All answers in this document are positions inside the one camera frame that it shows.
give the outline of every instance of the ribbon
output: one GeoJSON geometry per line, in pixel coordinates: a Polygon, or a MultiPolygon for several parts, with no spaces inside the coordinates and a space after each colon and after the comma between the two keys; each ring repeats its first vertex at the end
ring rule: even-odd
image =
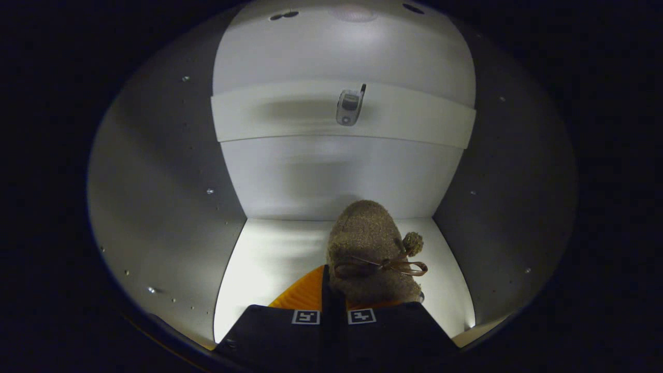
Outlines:
{"type": "Polygon", "coordinates": [[[334,274],[337,278],[346,279],[349,277],[367,277],[378,271],[392,270],[409,276],[423,276],[428,272],[428,266],[421,261],[408,261],[407,257],[414,248],[398,255],[394,259],[385,259],[382,263],[373,263],[372,261],[358,258],[350,255],[351,258],[359,261],[343,261],[334,266],[334,274]],[[411,265],[416,265],[420,269],[412,269],[411,265]]]}

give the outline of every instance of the brown stuffed animal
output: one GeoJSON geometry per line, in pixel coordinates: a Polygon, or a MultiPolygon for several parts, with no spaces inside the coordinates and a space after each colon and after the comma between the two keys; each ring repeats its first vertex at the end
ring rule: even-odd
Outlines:
{"type": "Polygon", "coordinates": [[[423,275],[428,268],[410,263],[407,256],[421,252],[423,245],[422,237],[414,232],[401,240],[394,220],[379,203],[354,202],[331,229],[330,287],[343,293],[350,305],[421,301],[421,286],[412,276],[423,275]],[[422,270],[412,270],[412,264],[422,270]]]}

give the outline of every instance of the white floor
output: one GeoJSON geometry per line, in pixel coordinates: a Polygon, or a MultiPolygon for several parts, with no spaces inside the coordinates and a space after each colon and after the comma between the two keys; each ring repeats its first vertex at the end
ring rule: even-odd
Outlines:
{"type": "MultiPolygon", "coordinates": [[[[400,233],[418,232],[424,249],[412,260],[428,273],[417,277],[424,306],[450,338],[474,327],[465,278],[431,218],[396,220],[400,233]]],[[[221,342],[249,305],[268,305],[309,271],[325,264],[333,222],[248,219],[225,270],[214,314],[214,340],[221,342]]]]}

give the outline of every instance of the orange object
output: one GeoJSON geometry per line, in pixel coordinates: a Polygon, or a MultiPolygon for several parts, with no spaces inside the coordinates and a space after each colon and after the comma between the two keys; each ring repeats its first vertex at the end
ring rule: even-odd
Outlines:
{"type": "MultiPolygon", "coordinates": [[[[281,293],[269,307],[281,309],[305,309],[322,311],[322,276],[325,266],[314,269],[293,283],[286,291],[281,293]]],[[[382,302],[373,305],[360,305],[345,303],[348,311],[364,308],[392,307],[400,302],[382,302]]]]}

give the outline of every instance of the small hole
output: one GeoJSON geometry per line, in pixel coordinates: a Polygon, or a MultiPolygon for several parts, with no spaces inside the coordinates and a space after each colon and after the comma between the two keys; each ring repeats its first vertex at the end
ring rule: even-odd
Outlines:
{"type": "Polygon", "coordinates": [[[413,6],[410,5],[410,4],[405,4],[405,3],[403,3],[403,7],[404,7],[405,9],[407,9],[407,10],[409,10],[409,11],[412,11],[412,12],[415,12],[415,13],[417,13],[417,14],[424,14],[424,11],[423,11],[423,10],[421,10],[421,9],[419,9],[419,8],[417,8],[417,7],[413,7],[413,6]]]}

